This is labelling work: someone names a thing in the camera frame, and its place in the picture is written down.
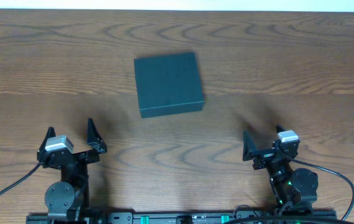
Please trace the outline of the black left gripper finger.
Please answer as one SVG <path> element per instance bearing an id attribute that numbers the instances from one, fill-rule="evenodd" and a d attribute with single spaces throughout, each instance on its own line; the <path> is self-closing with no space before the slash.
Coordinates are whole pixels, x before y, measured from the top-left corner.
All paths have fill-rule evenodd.
<path id="1" fill-rule="evenodd" d="M 100 136 L 92 118 L 88 118 L 87 124 L 87 144 L 98 154 L 107 152 L 107 145 Z"/>
<path id="2" fill-rule="evenodd" d="M 42 144 L 40 145 L 38 151 L 37 151 L 37 155 L 41 155 L 44 151 L 45 151 L 45 146 L 46 146 L 46 143 L 47 141 L 50 139 L 50 138 L 53 138 L 56 136 L 56 133 L 55 133 L 55 129 L 54 127 L 49 127 L 48 130 L 47 130 L 47 133 L 44 137 L 44 140 L 42 141 Z"/>

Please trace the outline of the dark green box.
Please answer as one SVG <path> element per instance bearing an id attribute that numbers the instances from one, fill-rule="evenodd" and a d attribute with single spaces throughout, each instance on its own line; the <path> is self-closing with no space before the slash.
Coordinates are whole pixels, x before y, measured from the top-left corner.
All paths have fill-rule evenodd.
<path id="1" fill-rule="evenodd" d="M 202 81 L 193 52 L 134 59 L 142 118 L 201 111 Z"/>

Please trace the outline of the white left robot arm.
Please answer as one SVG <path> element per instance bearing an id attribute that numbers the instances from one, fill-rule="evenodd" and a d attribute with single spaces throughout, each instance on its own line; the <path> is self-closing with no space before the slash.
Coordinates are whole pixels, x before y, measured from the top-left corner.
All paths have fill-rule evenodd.
<path id="1" fill-rule="evenodd" d="M 37 160 L 44 168 L 59 170 L 60 181 L 50 185 L 45 193 L 48 208 L 47 223 L 106 223 L 106 215 L 90 207 L 88 165 L 100 161 L 107 145 L 94 121 L 87 123 L 87 144 L 91 149 L 74 152 L 66 135 L 56 135 L 49 127 L 37 151 Z"/>

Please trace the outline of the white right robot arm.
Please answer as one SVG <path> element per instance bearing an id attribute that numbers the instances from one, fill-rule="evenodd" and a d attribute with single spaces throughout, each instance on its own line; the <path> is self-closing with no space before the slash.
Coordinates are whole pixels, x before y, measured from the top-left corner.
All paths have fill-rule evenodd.
<path id="1" fill-rule="evenodd" d="M 318 175 L 306 168 L 292 169 L 300 140 L 292 131 L 276 126 L 277 139 L 269 149 L 258 150 L 248 131 L 243 132 L 243 161 L 253 161 L 253 169 L 266 169 L 272 192 L 278 202 L 276 215 L 311 213 L 317 200 Z"/>

